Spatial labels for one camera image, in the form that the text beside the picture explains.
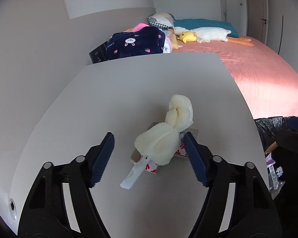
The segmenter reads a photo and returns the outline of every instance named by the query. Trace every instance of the tabletop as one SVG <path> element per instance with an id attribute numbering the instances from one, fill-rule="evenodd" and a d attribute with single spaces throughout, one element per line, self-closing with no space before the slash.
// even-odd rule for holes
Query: tabletop
<path id="1" fill-rule="evenodd" d="M 216 54 L 130 57 L 84 67 L 44 114 L 13 177 L 10 198 L 17 219 L 9 226 L 17 232 L 23 204 L 45 162 L 69 163 L 112 132 L 114 151 L 101 182 L 91 189 L 111 237 L 188 237 L 207 193 L 188 159 L 174 157 L 158 174 L 144 172 L 130 190 L 120 187 L 133 166 L 135 138 L 152 122 L 164 121 L 174 94 L 191 100 L 191 128 L 199 130 L 198 143 L 229 163 L 252 161 L 268 184 L 252 115 Z M 222 229 L 228 225 L 233 197 L 230 192 Z M 75 217 L 69 211 L 71 223 Z"/>

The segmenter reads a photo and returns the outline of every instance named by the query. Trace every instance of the yellow chick plush toy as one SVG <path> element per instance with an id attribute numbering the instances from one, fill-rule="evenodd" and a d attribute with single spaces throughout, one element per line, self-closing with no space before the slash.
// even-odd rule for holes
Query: yellow chick plush toy
<path id="1" fill-rule="evenodd" d="M 196 33 L 192 33 L 190 31 L 182 32 L 179 38 L 183 43 L 186 42 L 195 42 L 196 41 Z"/>

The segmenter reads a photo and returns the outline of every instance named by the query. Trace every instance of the teal pillow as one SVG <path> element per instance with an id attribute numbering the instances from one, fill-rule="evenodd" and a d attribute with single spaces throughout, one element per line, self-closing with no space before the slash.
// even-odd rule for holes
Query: teal pillow
<path id="1" fill-rule="evenodd" d="M 218 20 L 206 20 L 206 19 L 184 19 L 184 20 L 175 20 L 175 27 L 182 27 L 185 29 L 195 29 L 201 27 L 215 27 L 215 28 L 224 28 L 230 30 L 232 33 L 228 34 L 228 37 L 239 38 L 237 31 L 233 28 L 231 23 L 227 21 L 218 21 Z"/>

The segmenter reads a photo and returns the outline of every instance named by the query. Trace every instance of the brush handle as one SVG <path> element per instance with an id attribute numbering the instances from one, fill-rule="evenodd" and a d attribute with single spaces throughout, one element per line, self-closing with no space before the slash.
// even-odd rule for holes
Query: brush handle
<path id="1" fill-rule="evenodd" d="M 136 182 L 138 177 L 145 170 L 145 167 L 149 163 L 149 161 L 150 161 L 150 157 L 143 156 L 137 163 L 135 163 L 135 165 L 131 169 L 130 173 L 127 175 L 127 177 L 120 184 L 120 187 L 129 190 L 134 185 L 134 183 Z"/>

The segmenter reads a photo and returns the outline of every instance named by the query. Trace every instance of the pink bedspread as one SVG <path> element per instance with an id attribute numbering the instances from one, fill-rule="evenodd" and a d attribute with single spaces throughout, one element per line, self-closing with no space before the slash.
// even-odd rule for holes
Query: pink bedspread
<path id="1" fill-rule="evenodd" d="M 255 39 L 251 42 L 254 47 L 222 41 L 179 41 L 183 47 L 172 52 L 216 53 L 238 85 L 254 119 L 298 116 L 298 74 L 269 47 Z"/>

